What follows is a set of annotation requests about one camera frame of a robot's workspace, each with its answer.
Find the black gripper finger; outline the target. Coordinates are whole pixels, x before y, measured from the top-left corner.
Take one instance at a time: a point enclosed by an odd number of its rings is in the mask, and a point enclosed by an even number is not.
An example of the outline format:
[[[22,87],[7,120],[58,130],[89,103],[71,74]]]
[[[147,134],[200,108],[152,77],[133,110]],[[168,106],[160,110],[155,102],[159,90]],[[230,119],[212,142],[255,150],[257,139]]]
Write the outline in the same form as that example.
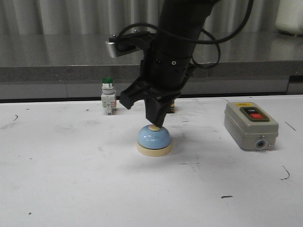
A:
[[[154,97],[155,87],[143,77],[137,78],[120,93],[120,104],[130,110],[135,102]]]
[[[179,96],[180,93],[177,93],[170,96],[145,99],[144,103],[146,119],[153,125],[161,128],[167,115],[166,111],[169,108],[171,101],[177,99]]]

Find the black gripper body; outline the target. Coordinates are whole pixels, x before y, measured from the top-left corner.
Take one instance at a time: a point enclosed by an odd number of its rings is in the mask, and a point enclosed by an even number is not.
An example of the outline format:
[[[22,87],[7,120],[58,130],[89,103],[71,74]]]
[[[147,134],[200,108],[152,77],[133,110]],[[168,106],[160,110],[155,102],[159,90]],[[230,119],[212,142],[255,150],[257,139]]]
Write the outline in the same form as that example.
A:
[[[195,44],[152,44],[144,53],[138,99],[173,100],[188,80]]]

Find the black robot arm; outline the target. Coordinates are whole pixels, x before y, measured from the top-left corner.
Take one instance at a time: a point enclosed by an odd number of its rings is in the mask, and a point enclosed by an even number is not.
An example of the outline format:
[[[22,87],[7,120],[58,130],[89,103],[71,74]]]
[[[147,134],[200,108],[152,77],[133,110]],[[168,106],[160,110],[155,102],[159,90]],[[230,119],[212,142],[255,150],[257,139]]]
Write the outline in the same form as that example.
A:
[[[139,77],[120,94],[125,108],[144,100],[146,119],[157,127],[163,125],[172,101],[195,70],[190,60],[196,45],[169,34],[197,40],[214,4],[212,0],[164,1],[159,21],[162,30],[144,51]]]

